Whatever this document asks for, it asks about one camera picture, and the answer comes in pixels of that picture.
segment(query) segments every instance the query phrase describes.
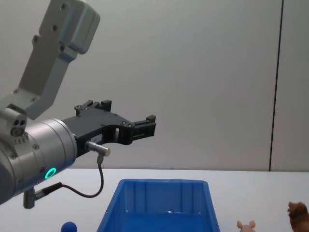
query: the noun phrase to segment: pink toy pig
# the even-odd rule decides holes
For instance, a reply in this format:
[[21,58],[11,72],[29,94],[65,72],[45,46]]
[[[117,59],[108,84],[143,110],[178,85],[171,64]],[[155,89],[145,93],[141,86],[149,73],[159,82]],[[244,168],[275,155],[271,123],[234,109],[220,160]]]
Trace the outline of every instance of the pink toy pig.
[[253,229],[255,227],[254,221],[250,221],[249,225],[242,225],[242,223],[238,221],[237,227],[240,228],[240,232],[255,232],[255,230]]

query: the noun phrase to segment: blue ball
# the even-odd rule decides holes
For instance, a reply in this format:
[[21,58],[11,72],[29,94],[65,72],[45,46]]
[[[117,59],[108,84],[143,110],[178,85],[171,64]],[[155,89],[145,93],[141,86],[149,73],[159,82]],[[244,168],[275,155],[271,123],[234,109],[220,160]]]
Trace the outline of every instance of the blue ball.
[[77,232],[77,226],[74,222],[66,222],[61,227],[61,232]]

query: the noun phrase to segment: brown toy animal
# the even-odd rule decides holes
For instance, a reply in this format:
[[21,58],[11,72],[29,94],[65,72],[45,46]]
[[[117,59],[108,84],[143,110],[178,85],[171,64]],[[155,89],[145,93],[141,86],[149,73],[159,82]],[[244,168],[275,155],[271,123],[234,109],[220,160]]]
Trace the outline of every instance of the brown toy animal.
[[250,221],[249,225],[242,225],[240,221],[237,221],[237,227],[240,228],[240,232],[255,232],[253,229],[255,227],[254,221]]
[[294,232],[309,232],[309,214],[304,203],[289,202],[288,212]]

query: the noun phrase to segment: blue plastic bin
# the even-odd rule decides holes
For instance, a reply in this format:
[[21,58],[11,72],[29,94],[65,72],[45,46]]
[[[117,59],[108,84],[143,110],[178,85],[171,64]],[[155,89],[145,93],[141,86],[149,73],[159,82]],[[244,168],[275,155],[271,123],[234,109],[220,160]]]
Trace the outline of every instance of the blue plastic bin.
[[98,232],[220,232],[207,182],[125,179]]

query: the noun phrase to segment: gray wall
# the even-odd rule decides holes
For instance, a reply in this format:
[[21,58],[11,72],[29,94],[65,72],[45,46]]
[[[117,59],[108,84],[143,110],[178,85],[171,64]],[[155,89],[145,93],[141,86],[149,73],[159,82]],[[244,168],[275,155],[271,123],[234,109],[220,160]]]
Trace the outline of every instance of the gray wall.
[[[0,97],[17,86],[48,2],[0,1]],[[88,2],[101,15],[93,44],[39,119],[111,99],[115,113],[158,125],[153,138],[108,145],[105,167],[268,170],[281,0]],[[95,166],[95,154],[74,165]]]
[[309,170],[309,1],[285,0],[271,169]]

